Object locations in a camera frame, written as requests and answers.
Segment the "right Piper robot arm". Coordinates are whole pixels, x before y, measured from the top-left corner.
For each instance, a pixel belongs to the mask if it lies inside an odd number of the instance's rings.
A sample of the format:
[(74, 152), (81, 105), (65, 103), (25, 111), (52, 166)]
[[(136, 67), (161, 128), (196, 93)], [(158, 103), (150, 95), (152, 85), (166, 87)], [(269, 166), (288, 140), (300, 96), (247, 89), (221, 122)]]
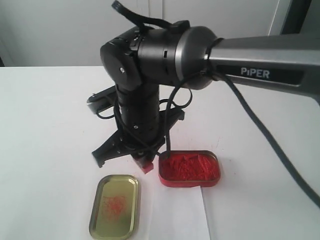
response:
[(160, 110), (160, 86), (201, 90), (220, 76), (233, 83), (320, 99), (320, 38), (287, 34), (224, 39), (188, 21), (169, 29), (137, 27), (100, 48), (114, 86), (87, 100), (99, 115), (115, 107), (117, 131), (93, 151), (97, 165), (130, 155), (148, 167), (165, 134), (184, 119), (180, 107)]

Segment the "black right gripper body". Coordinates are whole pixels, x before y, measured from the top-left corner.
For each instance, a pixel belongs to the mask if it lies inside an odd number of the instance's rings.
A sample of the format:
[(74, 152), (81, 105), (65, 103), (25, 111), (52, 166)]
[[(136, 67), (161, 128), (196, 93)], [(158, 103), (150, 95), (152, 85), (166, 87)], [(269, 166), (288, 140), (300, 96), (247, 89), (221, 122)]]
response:
[(114, 113), (117, 131), (91, 153), (100, 168), (107, 160), (127, 155), (132, 156), (132, 152), (135, 150), (155, 150), (156, 156), (159, 155), (160, 147), (165, 144), (166, 131), (170, 130), (177, 121), (182, 121), (185, 118), (185, 112), (177, 107), (171, 108), (169, 111), (160, 111), (158, 113), (159, 122), (152, 125), (155, 129), (155, 138), (148, 142), (142, 136), (134, 133), (132, 127), (125, 126), (119, 110), (115, 110)]

